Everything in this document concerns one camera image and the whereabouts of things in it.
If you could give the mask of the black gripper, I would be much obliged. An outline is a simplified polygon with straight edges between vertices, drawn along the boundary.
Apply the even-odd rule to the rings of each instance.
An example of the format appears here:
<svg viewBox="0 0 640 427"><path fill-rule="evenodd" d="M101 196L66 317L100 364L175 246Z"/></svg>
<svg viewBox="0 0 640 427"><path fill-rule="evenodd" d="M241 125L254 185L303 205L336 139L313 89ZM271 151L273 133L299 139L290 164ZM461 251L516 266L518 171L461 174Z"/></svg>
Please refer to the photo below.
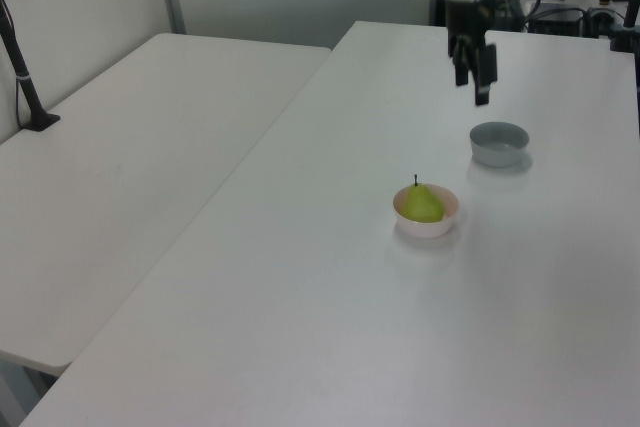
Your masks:
<svg viewBox="0 0 640 427"><path fill-rule="evenodd" d="M496 45L486 45L485 39L495 24L497 5L498 0L445 0L448 55L452 56L457 87L469 82L468 46L478 48L474 70L476 106L489 103L491 86L498 80Z"/></svg>

